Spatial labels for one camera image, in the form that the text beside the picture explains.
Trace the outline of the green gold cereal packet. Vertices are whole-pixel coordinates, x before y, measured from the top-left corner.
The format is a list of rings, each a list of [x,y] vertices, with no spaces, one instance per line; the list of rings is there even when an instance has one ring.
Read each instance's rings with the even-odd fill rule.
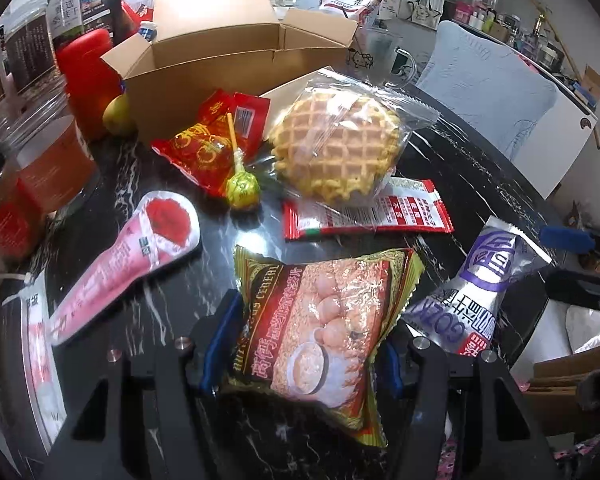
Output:
[[[425,266],[411,248],[284,263],[238,246],[245,307],[228,382],[319,408],[362,445],[387,444],[373,365]]]

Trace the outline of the purple silver snack packet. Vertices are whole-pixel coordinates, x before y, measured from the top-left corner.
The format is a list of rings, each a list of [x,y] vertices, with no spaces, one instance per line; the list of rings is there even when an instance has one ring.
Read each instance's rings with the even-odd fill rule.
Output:
[[[492,216],[454,278],[407,307],[404,320],[446,352],[478,356],[490,346],[506,289],[551,263],[524,231]]]

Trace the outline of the pink cone-shaped packet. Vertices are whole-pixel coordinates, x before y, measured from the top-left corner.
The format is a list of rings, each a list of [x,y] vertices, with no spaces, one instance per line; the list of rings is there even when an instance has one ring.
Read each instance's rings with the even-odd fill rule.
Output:
[[[134,282],[188,255],[199,242],[197,211],[188,198],[169,191],[145,194],[114,244],[95,258],[50,316],[50,344],[57,347],[76,336]]]

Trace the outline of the green lollipop yellow stick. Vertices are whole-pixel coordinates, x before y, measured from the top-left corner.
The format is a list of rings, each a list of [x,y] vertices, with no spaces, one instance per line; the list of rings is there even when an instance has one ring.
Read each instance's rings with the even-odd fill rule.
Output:
[[[226,182],[226,198],[234,210],[253,209],[260,204],[260,185],[256,176],[245,170],[244,152],[238,148],[233,115],[227,113],[226,118],[234,159],[234,174]]]

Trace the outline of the red white sachet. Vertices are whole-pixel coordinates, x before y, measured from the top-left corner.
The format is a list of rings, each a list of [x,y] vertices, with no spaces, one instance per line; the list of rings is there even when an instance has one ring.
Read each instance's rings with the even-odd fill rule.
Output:
[[[454,232],[451,217],[431,180],[393,177],[368,205],[338,211],[310,200],[283,206],[285,240],[370,232]]]

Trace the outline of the red gold candy packet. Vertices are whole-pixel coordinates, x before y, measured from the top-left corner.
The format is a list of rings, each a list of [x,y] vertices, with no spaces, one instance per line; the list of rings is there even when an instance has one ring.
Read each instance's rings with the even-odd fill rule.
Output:
[[[151,148],[214,197],[223,197],[234,174],[233,148],[245,159],[259,151],[271,101],[216,90],[198,108],[194,124]]]

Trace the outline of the waffle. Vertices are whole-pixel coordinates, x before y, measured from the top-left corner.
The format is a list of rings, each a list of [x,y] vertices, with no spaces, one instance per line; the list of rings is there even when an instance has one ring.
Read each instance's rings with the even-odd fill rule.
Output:
[[[439,117],[420,99],[321,68],[268,127],[270,175],[294,197],[362,204],[385,187],[411,134]]]

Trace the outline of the white quilted chair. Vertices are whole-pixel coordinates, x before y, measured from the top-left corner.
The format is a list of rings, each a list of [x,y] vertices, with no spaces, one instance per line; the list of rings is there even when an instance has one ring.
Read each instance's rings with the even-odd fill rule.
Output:
[[[474,128],[514,160],[557,90],[509,47],[439,24],[434,50],[416,87]]]

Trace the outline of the yellow fruit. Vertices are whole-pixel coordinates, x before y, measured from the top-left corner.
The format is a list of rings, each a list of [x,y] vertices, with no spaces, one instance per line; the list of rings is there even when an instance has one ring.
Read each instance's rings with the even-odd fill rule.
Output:
[[[125,93],[114,98],[102,114],[102,124],[114,136],[128,136],[136,130],[130,101]]]

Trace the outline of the orange-filled clear jar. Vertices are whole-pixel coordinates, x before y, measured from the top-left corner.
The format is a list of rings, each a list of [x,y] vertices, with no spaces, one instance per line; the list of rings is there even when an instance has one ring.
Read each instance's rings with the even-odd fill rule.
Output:
[[[99,170],[64,89],[47,92],[9,126],[0,148],[46,214],[70,216],[96,188]]]

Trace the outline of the red plastic container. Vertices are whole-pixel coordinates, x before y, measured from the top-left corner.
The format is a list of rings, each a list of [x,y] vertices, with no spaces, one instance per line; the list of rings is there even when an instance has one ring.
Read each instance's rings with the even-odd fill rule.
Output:
[[[106,136],[102,115],[122,93],[119,74],[102,60],[113,46],[106,29],[94,28],[56,51],[68,102],[86,142]]]

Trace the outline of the brown cardboard box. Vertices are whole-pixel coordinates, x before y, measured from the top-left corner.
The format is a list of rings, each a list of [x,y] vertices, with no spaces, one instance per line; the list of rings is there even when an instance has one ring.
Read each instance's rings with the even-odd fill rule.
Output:
[[[340,66],[358,25],[270,0],[155,0],[157,37],[135,34],[102,59],[123,79],[143,144],[193,125],[215,90],[260,96],[324,66]]]

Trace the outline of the brown-filled clear jar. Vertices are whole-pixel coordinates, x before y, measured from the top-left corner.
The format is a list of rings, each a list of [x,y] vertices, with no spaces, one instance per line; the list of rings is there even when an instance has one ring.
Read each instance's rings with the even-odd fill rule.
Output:
[[[20,96],[57,73],[45,4],[22,6],[9,17],[5,25],[5,50]]]

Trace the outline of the black snack bag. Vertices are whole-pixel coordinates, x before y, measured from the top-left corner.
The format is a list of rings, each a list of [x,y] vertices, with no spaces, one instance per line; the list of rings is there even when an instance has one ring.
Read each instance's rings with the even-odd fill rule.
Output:
[[[105,29],[114,45],[124,33],[121,0],[81,0],[84,32]]]

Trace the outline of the dark-label jar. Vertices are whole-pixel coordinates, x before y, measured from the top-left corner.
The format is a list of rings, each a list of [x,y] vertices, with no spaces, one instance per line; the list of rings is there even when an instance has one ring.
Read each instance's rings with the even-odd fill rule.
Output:
[[[46,20],[55,51],[84,34],[81,0],[47,0]]]

